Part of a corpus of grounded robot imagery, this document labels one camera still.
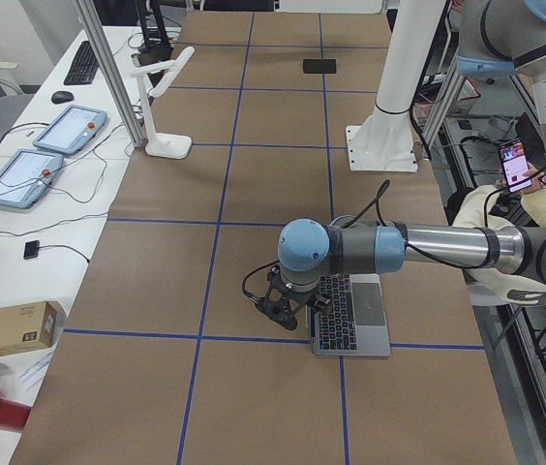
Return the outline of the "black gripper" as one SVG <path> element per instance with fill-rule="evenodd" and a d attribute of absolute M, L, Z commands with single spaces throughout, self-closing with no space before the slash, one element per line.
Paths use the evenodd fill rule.
<path fill-rule="evenodd" d="M 282 279 L 281 269 L 272 266 L 267 273 L 268 288 L 264 296 L 257 296 L 255 306 L 269 320 L 288 331 L 297 329 L 296 314 L 316 301 L 317 290 L 297 291 Z"/>

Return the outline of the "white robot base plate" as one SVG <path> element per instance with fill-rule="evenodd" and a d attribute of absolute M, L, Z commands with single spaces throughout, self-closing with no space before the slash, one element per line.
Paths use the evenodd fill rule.
<path fill-rule="evenodd" d="M 350 125 L 345 129 L 352 171 L 417 172 L 410 124 L 401 127 Z"/>

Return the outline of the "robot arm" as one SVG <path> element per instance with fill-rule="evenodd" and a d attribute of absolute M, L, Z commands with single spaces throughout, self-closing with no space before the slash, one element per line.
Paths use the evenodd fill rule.
<path fill-rule="evenodd" d="M 546 159 L 546 1 L 469 1 L 461 20 L 459 68 L 515 71 L 532 84 Z M 484 287 L 520 304 L 546 304 L 546 227 L 490 228 L 485 209 L 463 206 L 453 226 L 410 225 L 352 218 L 324 226 L 297 219 L 282 230 L 257 310 L 295 329 L 304 307 L 324 310 L 331 295 L 319 281 L 341 274 L 383 274 L 406 261 L 431 262 L 481 276 Z"/>

